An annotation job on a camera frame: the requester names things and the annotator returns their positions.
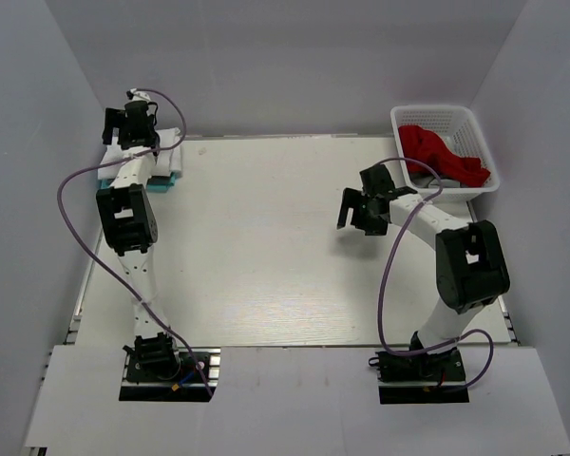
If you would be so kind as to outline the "white t shirt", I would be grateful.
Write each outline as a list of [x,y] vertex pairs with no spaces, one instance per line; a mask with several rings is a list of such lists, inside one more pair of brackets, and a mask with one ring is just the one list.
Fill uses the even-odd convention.
[[[161,129],[158,131],[158,134],[160,137],[160,146],[171,146],[181,139],[181,131],[178,128]],[[125,151],[116,144],[116,140],[113,140],[113,144],[106,147],[101,164],[120,160],[124,155]],[[171,176],[175,176],[177,179],[180,178],[182,175],[182,157],[182,144],[178,147],[161,151],[157,157],[151,177],[170,178]],[[99,181],[114,180],[120,167],[121,165],[117,164],[99,169],[97,171],[97,179]]]

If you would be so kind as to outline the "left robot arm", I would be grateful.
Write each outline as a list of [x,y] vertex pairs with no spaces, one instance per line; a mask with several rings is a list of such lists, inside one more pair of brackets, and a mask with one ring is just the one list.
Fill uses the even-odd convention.
[[124,162],[110,185],[96,194],[105,241],[116,254],[132,293],[136,345],[173,341],[159,300],[153,252],[158,224],[146,192],[156,164],[153,150],[160,146],[155,116],[149,112],[152,105],[133,101],[106,111],[104,143],[110,145],[117,131]]

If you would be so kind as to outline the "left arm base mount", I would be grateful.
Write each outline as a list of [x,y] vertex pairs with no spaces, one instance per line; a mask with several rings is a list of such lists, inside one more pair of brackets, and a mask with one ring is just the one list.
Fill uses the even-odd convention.
[[125,352],[119,400],[149,403],[207,403],[219,381],[219,349],[190,353],[172,336],[137,337]]

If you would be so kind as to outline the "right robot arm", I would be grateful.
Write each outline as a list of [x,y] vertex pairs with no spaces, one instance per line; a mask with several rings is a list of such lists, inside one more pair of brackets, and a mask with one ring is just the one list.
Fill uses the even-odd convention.
[[[468,222],[456,218],[407,187],[375,195],[346,188],[337,227],[341,229],[348,223],[368,236],[383,236],[391,225],[400,227],[379,288],[379,339],[386,352],[409,357],[411,370],[417,376],[434,377],[445,365],[443,352],[453,350],[473,334],[467,327],[474,317],[510,288],[495,225],[488,220]],[[439,298],[425,324],[414,333],[409,350],[395,351],[384,335],[383,310],[390,268],[405,233],[433,249]]]

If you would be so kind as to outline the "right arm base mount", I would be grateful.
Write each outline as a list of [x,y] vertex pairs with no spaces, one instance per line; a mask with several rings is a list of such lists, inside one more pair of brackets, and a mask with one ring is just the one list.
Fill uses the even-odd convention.
[[378,351],[368,364],[377,371],[381,405],[469,402],[466,371],[458,349],[413,357]]

